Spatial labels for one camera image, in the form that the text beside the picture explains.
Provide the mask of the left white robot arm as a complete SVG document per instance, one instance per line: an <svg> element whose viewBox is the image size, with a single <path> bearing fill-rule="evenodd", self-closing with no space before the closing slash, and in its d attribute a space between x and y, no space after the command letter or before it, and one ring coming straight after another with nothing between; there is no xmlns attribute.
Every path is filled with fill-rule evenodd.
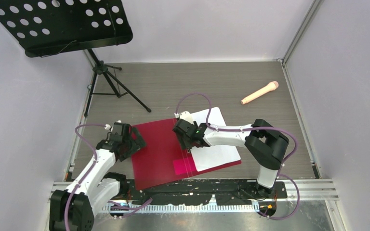
<svg viewBox="0 0 370 231"><path fill-rule="evenodd" d="M102 127L107 131L106 138L90 146L90 162L65 189L52 193L49 230L90 231L95 216L113 197L123 199L128 195L126 176L109 169L145 148L146 142L130 124L117 121Z"/></svg>

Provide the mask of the red plastic folder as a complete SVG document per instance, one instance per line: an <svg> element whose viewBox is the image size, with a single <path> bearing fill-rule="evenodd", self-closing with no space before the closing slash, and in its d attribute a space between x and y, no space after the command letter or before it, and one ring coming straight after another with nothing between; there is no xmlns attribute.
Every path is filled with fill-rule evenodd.
<svg viewBox="0 0 370 231"><path fill-rule="evenodd" d="M172 130L175 123L176 119L170 118L134 126L146 142L145 148L132 155L136 189L146 189L210 172L196 171L191 151L181 149Z"/></svg>

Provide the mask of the white paper sheets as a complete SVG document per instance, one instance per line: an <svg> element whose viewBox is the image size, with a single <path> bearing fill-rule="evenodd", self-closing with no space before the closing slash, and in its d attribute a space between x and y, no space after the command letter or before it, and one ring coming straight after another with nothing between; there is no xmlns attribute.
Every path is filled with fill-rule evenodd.
<svg viewBox="0 0 370 231"><path fill-rule="evenodd" d="M202 110L191 114L197 124L208 122L219 126L225 126L225 120L219 107L214 107L211 112ZM241 157L235 146L218 145L212 147L192 148L191 155L198 173L214 171L228 166L241 164Z"/></svg>

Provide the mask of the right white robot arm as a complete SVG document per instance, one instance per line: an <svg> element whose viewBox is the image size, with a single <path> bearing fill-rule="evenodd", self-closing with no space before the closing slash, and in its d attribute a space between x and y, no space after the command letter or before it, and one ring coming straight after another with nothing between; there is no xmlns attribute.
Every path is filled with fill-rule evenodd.
<svg viewBox="0 0 370 231"><path fill-rule="evenodd" d="M275 191L275 181L284 163L290 140L263 119L239 127L178 119L173 132L183 150L219 145L246 148L260 165L254 192L266 198Z"/></svg>

